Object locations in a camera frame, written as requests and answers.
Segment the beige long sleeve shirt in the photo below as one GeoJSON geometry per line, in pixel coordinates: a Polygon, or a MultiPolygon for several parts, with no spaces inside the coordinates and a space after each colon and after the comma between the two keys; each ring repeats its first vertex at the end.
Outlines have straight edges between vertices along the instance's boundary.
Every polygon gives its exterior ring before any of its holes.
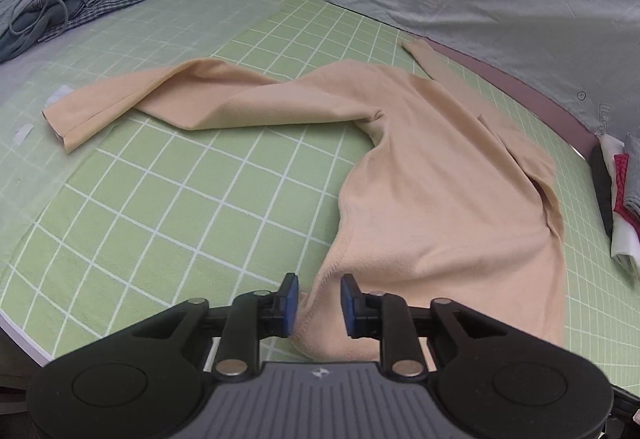
{"type": "Polygon", "coordinates": [[[550,156],[439,60],[422,68],[337,61],[288,82],[212,58],[115,76],[43,115],[73,151],[129,110],[184,130],[354,122],[372,149],[338,195],[340,223],[300,303],[295,347],[320,361],[373,360],[351,339],[340,281],[426,306],[448,297],[561,345],[563,219],[550,156]]]}

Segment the green grid cutting mat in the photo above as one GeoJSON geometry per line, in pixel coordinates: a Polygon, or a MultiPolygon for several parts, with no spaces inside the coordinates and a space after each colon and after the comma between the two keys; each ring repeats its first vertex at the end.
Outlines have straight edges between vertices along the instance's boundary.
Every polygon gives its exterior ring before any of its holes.
{"type": "Polygon", "coordinates": [[[41,115],[56,96],[201,56],[281,81],[342,59],[416,72],[404,39],[322,0],[149,0],[3,69],[2,201],[27,201],[28,165],[68,173],[2,247],[3,329],[48,360],[189,296],[224,305],[291,271],[308,286],[370,148],[350,125],[185,133],[130,112],[66,154],[41,115]]]}

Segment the folded white garment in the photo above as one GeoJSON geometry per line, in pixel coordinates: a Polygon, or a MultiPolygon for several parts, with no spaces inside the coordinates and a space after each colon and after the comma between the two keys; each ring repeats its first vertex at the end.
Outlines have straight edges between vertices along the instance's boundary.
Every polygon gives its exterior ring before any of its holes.
{"type": "Polygon", "coordinates": [[[612,181],[612,212],[613,212],[613,235],[611,240],[611,257],[618,263],[631,277],[639,275],[639,236],[634,225],[628,220],[614,212],[616,199],[616,180],[614,155],[624,153],[622,141],[610,135],[602,135],[600,138],[604,162],[612,181]]]}

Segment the folded black garment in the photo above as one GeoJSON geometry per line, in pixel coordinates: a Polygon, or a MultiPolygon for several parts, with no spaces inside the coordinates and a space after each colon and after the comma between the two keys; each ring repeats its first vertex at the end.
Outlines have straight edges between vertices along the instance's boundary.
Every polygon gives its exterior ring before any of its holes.
{"type": "Polygon", "coordinates": [[[600,211],[602,225],[608,240],[612,240],[613,235],[613,212],[612,212],[612,181],[600,144],[596,144],[589,154],[588,164],[591,170],[591,178],[594,194],[600,211]]]}

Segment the folded grey garment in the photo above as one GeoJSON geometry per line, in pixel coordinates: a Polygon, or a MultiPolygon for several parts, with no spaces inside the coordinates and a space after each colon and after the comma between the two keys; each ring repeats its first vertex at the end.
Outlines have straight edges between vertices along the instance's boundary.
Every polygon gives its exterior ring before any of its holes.
{"type": "Polygon", "coordinates": [[[640,140],[638,135],[628,134],[625,138],[628,154],[625,180],[624,205],[636,218],[640,216],[640,140]]]}

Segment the folded red checked garment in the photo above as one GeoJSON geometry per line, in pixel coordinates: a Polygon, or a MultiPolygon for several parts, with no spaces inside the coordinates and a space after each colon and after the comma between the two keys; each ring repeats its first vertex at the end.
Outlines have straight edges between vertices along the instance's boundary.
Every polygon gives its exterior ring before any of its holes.
{"type": "Polygon", "coordinates": [[[629,211],[625,206],[625,186],[628,160],[629,155],[627,153],[614,155],[616,180],[616,199],[614,204],[614,212],[619,214],[626,220],[631,220],[632,218],[634,218],[634,216],[631,215],[631,211],[629,211]]]}

